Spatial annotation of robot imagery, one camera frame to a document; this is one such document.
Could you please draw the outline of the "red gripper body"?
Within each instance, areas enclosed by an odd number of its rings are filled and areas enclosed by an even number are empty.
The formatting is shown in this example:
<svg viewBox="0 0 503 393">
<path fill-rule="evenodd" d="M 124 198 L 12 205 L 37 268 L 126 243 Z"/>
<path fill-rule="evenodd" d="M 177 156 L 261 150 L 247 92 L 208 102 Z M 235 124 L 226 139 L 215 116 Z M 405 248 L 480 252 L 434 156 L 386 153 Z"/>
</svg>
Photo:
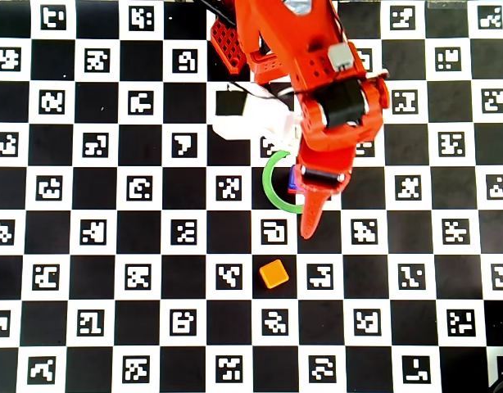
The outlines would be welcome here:
<svg viewBox="0 0 503 393">
<path fill-rule="evenodd" d="M 355 156 L 355 146 L 315 151 L 301 145 L 295 168 L 297 186 L 303 192 L 329 192 L 331 195 L 343 192 L 351 180 Z"/>
</svg>

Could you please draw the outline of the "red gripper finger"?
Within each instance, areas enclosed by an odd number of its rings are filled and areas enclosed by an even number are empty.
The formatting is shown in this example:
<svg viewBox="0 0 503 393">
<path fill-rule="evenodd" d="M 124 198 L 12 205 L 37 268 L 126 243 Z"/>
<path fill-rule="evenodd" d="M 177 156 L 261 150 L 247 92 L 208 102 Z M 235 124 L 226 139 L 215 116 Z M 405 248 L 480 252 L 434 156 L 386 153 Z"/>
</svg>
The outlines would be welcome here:
<svg viewBox="0 0 503 393">
<path fill-rule="evenodd" d="M 305 190 L 300 227 L 300 234 L 304 239 L 310 239 L 314 235 L 323 213 L 324 203 L 331 195 L 329 190 Z"/>
</svg>

